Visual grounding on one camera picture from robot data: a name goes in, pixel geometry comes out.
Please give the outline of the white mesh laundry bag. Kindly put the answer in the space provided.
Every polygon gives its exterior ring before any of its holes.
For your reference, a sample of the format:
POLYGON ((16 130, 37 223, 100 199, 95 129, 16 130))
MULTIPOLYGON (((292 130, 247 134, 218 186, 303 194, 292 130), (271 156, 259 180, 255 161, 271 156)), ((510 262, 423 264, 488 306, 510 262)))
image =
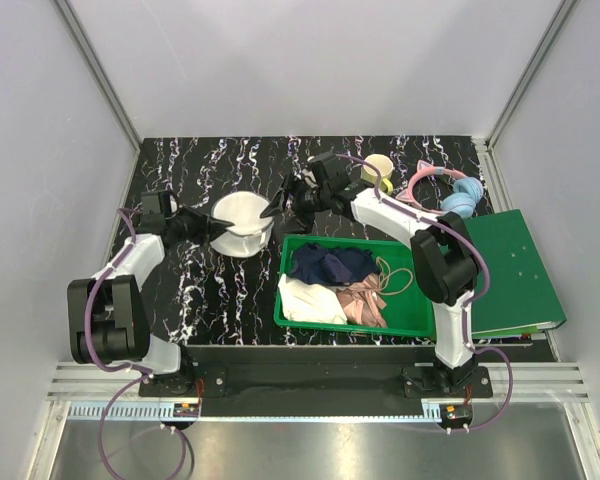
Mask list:
POLYGON ((214 219, 232 226, 210 246, 217 253, 234 258, 249 258, 263 250, 270 239, 273 218, 261 218, 269 201, 253 192, 237 191, 219 199, 213 206, 214 219))

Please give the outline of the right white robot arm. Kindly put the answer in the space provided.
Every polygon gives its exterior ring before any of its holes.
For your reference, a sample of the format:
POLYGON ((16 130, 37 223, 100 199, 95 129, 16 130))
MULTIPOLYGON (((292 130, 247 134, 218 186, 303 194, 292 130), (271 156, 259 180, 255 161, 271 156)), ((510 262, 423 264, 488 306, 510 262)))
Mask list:
POLYGON ((433 303, 436 328, 434 384, 446 396, 466 389, 477 368, 471 339, 472 303, 478 276, 487 267, 456 213, 425 213, 380 191, 363 179, 353 180, 332 152, 310 159, 307 168, 285 175, 262 218, 289 210, 293 233, 309 233, 319 212, 330 211, 373 227, 410 248, 415 280, 433 303))

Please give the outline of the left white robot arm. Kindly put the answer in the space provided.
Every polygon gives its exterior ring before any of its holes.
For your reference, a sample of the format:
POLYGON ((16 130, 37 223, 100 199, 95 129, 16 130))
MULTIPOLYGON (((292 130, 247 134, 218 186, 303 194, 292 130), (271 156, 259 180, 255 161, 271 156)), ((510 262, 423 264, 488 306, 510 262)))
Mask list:
POLYGON ((196 372, 184 364, 178 345, 151 333, 142 287, 169 249, 181 243, 204 245, 234 224, 181 205, 171 190, 141 195, 138 225, 132 213, 119 211, 129 236, 118 253, 99 272, 67 288, 71 356, 109 373, 132 369, 161 375, 170 393, 183 396, 194 388, 196 372))

